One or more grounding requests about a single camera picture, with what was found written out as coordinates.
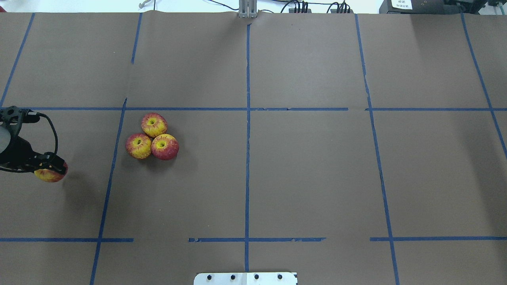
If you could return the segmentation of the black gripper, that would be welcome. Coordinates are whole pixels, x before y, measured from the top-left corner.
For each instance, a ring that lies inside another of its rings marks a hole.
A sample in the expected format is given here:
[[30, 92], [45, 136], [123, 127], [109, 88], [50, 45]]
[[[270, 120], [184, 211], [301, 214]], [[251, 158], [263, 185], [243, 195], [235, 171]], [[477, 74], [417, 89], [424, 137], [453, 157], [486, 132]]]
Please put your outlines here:
[[0, 169], [7, 173], [34, 173], [36, 170], [51, 170], [60, 175], [67, 174], [67, 163], [55, 153], [38, 154], [30, 143], [20, 137], [0, 139]]

